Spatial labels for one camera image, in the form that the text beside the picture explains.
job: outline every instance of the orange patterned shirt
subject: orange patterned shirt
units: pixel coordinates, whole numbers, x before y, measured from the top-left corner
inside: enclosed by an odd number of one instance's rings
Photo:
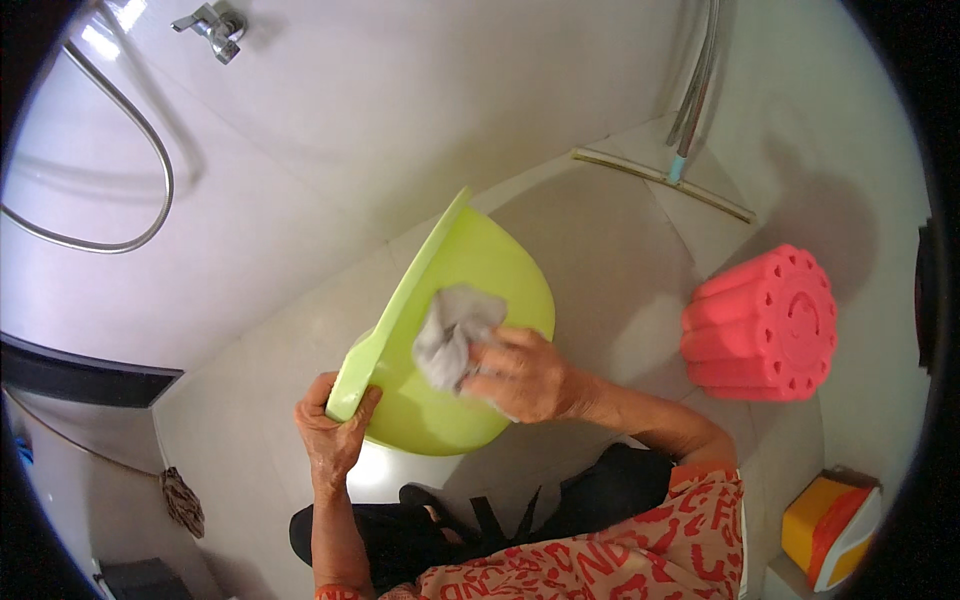
[[[743,569],[743,483],[725,465],[674,468],[657,508],[595,534],[507,548],[485,559],[427,569],[384,600],[726,598]],[[317,589],[317,600],[353,600],[356,590]]]

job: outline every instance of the lime green basin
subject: lime green basin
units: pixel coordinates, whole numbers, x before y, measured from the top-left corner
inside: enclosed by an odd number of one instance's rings
[[[467,206],[464,188],[434,227],[390,298],[376,327],[347,354],[326,413],[353,416],[368,384],[383,390],[367,439],[428,456],[464,454],[509,424],[485,402],[430,387],[411,348],[437,290],[456,283],[507,301],[506,324],[553,339],[553,295],[533,258],[499,225]]]

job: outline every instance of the faucet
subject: faucet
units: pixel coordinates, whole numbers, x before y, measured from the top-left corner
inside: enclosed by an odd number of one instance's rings
[[[247,17],[234,9],[217,12],[209,4],[204,4],[193,14],[171,23],[170,27],[177,33],[192,29],[206,37],[217,60],[227,64],[240,52],[236,42],[247,31]]]

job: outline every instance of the beige floor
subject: beige floor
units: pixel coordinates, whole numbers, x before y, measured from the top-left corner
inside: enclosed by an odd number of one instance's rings
[[[662,127],[654,123],[594,147],[651,164],[662,160],[651,141],[660,132],[651,128]],[[736,198],[709,155],[695,166],[691,179]],[[688,404],[733,435],[747,489],[748,587],[756,597],[763,567],[779,550],[783,509],[823,467],[819,401],[707,398],[686,379],[678,343],[693,287],[757,227],[670,188],[565,157],[496,186],[474,205],[540,264],[557,305],[555,341],[566,356]],[[323,282],[189,373],[154,410],[169,464],[204,504],[207,535],[198,545],[227,595],[310,597],[310,571],[287,539],[290,516],[311,501],[293,405],[375,323],[431,227],[421,224]],[[558,484],[592,463],[613,437],[558,422],[512,425],[467,456],[421,457],[365,444],[348,485],[355,502],[392,502],[401,485],[419,482],[465,519],[468,499],[486,495],[510,535],[538,486],[544,492],[535,521],[542,521],[559,499]]]

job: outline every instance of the person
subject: person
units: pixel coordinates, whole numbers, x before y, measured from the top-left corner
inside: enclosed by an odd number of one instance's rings
[[[481,369],[464,380],[466,393],[524,423],[590,421],[650,449],[609,447],[519,540],[477,534],[413,485],[399,504],[352,505],[347,473],[381,392],[370,387],[353,418],[337,423],[324,415],[336,373],[324,373],[294,415],[314,504],[291,519],[290,538],[312,564],[315,598],[736,597],[743,484],[730,436],[679,403],[574,368],[536,331],[499,327],[494,337],[471,346]]]

